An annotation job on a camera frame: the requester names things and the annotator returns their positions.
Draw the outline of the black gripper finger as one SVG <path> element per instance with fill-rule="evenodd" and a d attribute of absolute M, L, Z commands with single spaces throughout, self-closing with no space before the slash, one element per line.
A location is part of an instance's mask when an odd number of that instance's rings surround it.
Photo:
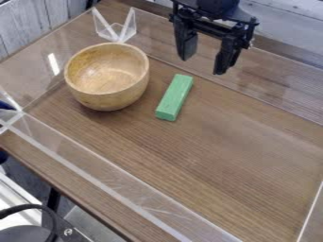
<path fill-rule="evenodd" d="M 174 16 L 174 36 L 180 58 L 186 61 L 197 53 L 198 34 L 194 22 Z"/>
<path fill-rule="evenodd" d="M 242 44 L 237 37 L 225 37 L 222 39 L 220 53 L 217 54 L 214 74 L 224 75 L 228 69 L 237 63 L 242 53 Z"/>

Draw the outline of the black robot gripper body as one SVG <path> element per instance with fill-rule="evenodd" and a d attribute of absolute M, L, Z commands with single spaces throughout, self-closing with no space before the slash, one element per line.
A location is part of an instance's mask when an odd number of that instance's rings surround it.
<path fill-rule="evenodd" d="M 224 39 L 232 35 L 238 38 L 242 48 L 253 43 L 260 19 L 241 8 L 241 0 L 172 0 L 174 16 L 194 22 L 196 31 Z"/>

